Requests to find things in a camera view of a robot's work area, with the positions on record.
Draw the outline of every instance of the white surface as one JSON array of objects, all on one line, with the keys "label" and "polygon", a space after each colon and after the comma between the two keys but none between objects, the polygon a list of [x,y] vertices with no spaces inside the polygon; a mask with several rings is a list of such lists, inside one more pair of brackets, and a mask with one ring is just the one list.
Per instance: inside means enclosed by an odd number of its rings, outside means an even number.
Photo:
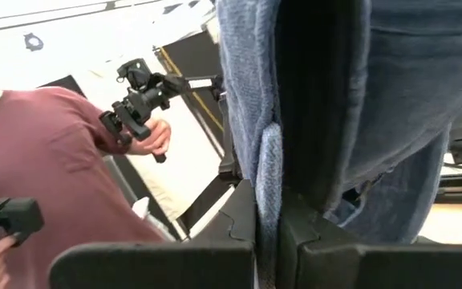
[{"label": "white surface", "polygon": [[0,0],[0,18],[101,2],[104,0]]},{"label": "white surface", "polygon": [[[162,15],[164,6],[179,2],[185,4],[170,14]],[[186,8],[186,3],[188,1],[164,0],[2,30],[0,87],[34,88],[71,71],[87,69],[120,55],[149,51],[153,44],[176,41],[176,37],[197,29],[200,25],[197,23],[202,21],[202,16],[209,8],[209,1],[201,1],[191,10]],[[41,51],[30,52],[26,49],[23,35],[27,33],[33,33],[44,42]]]},{"label": "white surface", "polygon": [[420,233],[437,242],[462,244],[462,205],[434,205]]},{"label": "white surface", "polygon": [[220,35],[221,35],[221,28],[218,23],[217,16],[211,18],[206,23],[206,29],[208,30],[209,34],[212,36],[212,40],[214,43],[219,43]]},{"label": "white surface", "polygon": [[132,210],[139,218],[144,220],[144,218],[149,214],[149,198],[142,197],[140,200],[135,201]]}]

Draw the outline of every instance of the yellow tape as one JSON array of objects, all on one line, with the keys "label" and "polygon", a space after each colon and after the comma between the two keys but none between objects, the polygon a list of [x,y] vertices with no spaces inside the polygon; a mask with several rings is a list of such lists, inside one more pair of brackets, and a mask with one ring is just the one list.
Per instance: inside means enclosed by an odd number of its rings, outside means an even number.
[{"label": "yellow tape", "polygon": [[[167,51],[163,47],[160,47],[160,52],[164,56],[165,61],[167,61],[167,64],[174,70],[176,74],[179,76],[182,76],[181,71],[179,68],[177,68],[176,64],[172,61],[170,56],[168,56]],[[192,96],[199,102],[201,105],[202,109],[205,110],[205,112],[208,114],[209,118],[212,119],[212,121],[215,123],[215,125],[221,130],[224,131],[224,127],[222,124],[218,121],[218,119],[212,114],[212,112],[209,110],[209,108],[206,106],[205,102],[201,99],[201,97],[197,94],[197,92],[192,92]]]}]

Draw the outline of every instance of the man's arm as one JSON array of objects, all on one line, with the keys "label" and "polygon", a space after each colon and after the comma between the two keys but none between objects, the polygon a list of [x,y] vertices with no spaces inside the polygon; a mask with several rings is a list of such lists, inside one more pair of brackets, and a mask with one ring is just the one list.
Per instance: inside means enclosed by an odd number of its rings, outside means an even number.
[{"label": "man's arm", "polygon": [[121,145],[115,137],[99,121],[99,116],[103,111],[88,101],[85,97],[66,88],[46,88],[57,89],[55,96],[59,97],[62,103],[77,114],[88,126],[90,134],[94,139],[95,146],[105,153],[125,154],[130,149],[129,146]]},{"label": "man's arm", "polygon": [[94,138],[95,146],[103,152],[110,154],[130,153],[144,156],[149,153],[160,155],[168,150],[171,130],[170,125],[166,121],[151,118],[146,123],[149,129],[151,129],[151,136],[143,141],[133,139],[131,145],[124,146],[118,143],[115,137],[99,120],[99,116],[103,111],[85,97],[65,88],[48,89],[58,89],[55,95],[64,100],[63,102],[67,104],[68,108],[73,108],[73,112],[78,114],[88,124],[90,133]]}]

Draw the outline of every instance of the black strap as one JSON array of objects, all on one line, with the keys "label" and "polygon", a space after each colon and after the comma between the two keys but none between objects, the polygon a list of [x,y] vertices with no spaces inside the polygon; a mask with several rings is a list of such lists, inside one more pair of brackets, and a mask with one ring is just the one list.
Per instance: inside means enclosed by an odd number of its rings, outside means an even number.
[{"label": "black strap", "polygon": [[229,189],[229,183],[216,176],[193,204],[179,217],[190,230]]},{"label": "black strap", "polygon": [[180,220],[188,229],[192,228],[208,212],[231,185],[237,185],[241,181],[240,165],[234,151],[233,136],[229,127],[225,94],[218,97],[218,104],[224,125],[224,157],[219,165],[219,174],[209,183],[188,210],[181,215]]}]

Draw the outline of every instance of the person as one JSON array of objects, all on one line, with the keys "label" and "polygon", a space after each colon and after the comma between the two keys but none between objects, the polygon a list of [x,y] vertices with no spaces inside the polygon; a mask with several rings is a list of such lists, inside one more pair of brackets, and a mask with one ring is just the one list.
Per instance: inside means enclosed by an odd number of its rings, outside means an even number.
[{"label": "person", "polygon": [[64,88],[0,91],[0,197],[36,199],[45,222],[17,249],[12,237],[0,240],[0,288],[47,289],[51,262],[75,245],[164,241],[132,212],[99,151],[165,153],[170,125],[150,119],[151,136],[124,147],[100,113]]}]

